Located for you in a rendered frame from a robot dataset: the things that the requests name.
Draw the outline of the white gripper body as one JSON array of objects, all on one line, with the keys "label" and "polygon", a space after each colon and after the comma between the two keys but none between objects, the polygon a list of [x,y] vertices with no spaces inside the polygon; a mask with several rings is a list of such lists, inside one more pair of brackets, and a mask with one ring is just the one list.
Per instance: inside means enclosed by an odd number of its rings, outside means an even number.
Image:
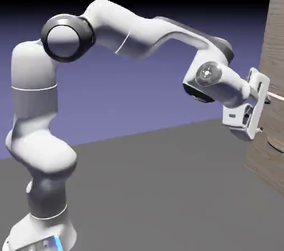
[{"label": "white gripper body", "polygon": [[229,129],[240,140],[253,140],[257,134],[270,79],[256,68],[251,68],[247,82],[250,97],[244,104],[229,109]]}]

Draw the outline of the wooden drawer front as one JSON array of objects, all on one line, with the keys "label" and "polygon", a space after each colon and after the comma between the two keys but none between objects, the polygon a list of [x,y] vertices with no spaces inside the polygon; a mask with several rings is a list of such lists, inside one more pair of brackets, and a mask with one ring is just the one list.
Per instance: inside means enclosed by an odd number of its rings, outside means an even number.
[{"label": "wooden drawer front", "polygon": [[284,141],[284,101],[272,96],[270,99],[259,122],[263,132],[257,133],[248,145],[246,166],[284,196],[284,154],[267,142],[268,137]]},{"label": "wooden drawer front", "polygon": [[271,81],[268,94],[284,101],[284,0],[269,2],[260,69]]}]

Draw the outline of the wooden cabinet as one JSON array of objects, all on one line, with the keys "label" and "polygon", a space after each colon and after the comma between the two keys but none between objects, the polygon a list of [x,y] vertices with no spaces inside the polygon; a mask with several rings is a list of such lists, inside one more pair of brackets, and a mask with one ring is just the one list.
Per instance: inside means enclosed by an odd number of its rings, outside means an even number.
[{"label": "wooden cabinet", "polygon": [[270,0],[260,71],[271,81],[270,103],[259,122],[263,132],[248,145],[246,165],[284,196],[284,0]]}]

